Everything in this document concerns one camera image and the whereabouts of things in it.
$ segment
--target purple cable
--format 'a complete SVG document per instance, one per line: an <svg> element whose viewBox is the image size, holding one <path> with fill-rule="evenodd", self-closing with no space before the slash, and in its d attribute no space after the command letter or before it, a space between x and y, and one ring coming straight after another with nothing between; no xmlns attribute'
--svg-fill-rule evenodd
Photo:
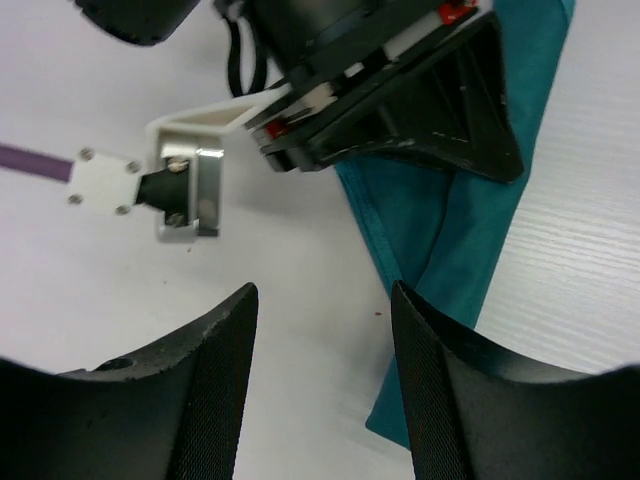
<svg viewBox="0 0 640 480"><path fill-rule="evenodd" d="M0 167L9 170L66 183L72 166L73 163L67 160L0 145Z"/></svg>

